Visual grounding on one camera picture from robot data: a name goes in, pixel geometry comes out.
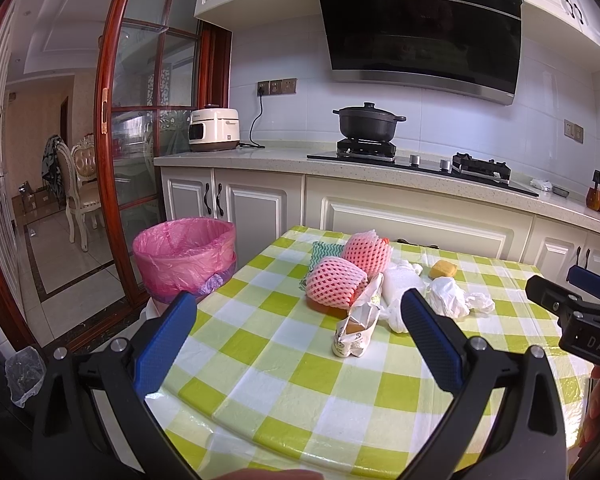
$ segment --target stove burner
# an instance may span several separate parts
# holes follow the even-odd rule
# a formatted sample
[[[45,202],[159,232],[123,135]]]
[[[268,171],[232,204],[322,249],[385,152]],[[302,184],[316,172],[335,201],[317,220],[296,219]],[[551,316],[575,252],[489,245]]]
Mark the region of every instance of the stove burner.
[[[493,159],[488,162],[478,160],[468,153],[456,153],[452,169],[458,173],[486,177],[505,184],[508,184],[511,178],[511,170],[507,167],[506,162],[495,162]]]
[[[367,160],[395,160],[395,146],[390,142],[343,139],[338,142],[338,158],[363,158]]]

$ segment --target blue gripper pad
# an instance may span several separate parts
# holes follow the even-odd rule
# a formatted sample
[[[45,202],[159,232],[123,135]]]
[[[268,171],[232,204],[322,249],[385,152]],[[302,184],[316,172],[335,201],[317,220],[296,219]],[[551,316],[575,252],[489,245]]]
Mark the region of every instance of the blue gripper pad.
[[[455,396],[462,389],[462,358],[438,324],[438,316],[414,288],[402,296],[400,312],[438,387]]]
[[[139,356],[136,356],[134,390],[141,399],[160,388],[196,322],[197,313],[196,297],[181,292],[161,317],[149,319],[140,327],[141,330],[150,329],[146,325],[159,324]]]
[[[574,265],[567,273],[567,281],[600,300],[600,276],[595,272]]]

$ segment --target clothing on chair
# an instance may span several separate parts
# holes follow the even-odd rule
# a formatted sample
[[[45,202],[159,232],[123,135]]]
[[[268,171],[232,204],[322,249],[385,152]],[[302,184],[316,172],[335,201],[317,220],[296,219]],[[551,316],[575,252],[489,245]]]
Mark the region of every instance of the clothing on chair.
[[[62,139],[57,135],[49,137],[42,155],[42,180],[49,183],[49,187],[58,199],[58,202],[64,198],[62,174],[60,173],[58,153],[56,152],[56,146],[60,142],[62,142]]]

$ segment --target green checkered tablecloth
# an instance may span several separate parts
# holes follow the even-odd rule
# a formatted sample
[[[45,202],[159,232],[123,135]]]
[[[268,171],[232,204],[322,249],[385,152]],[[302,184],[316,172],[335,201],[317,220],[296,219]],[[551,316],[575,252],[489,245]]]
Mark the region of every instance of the green checkered tablecloth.
[[[294,227],[203,300],[161,391],[148,399],[170,439],[205,478],[244,466],[315,468],[327,478],[396,478],[452,397],[436,386],[413,340],[380,322],[363,357],[331,352],[343,310],[309,305],[299,282],[312,242],[347,235]],[[456,280],[491,295],[496,311],[459,326],[494,348],[546,349],[577,438],[591,366],[558,348],[555,317],[527,301],[538,270],[501,260],[392,244],[392,260],[458,265]],[[463,465],[480,453],[502,398],[494,392]]]

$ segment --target electrical outlet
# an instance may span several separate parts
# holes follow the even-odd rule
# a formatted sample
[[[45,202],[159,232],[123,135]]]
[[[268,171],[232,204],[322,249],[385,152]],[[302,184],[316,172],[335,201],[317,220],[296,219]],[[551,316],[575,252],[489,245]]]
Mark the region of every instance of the electrical outlet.
[[[567,119],[564,120],[564,134],[570,139],[574,138],[574,124]]]
[[[258,81],[258,94],[259,95],[269,95],[270,93],[270,85],[271,81]]]
[[[271,95],[282,94],[282,79],[274,79],[271,81]]]
[[[283,94],[295,94],[296,93],[296,83],[298,79],[283,79],[282,80],[282,93]]]
[[[584,128],[579,124],[573,125],[573,140],[580,144],[584,144]]]

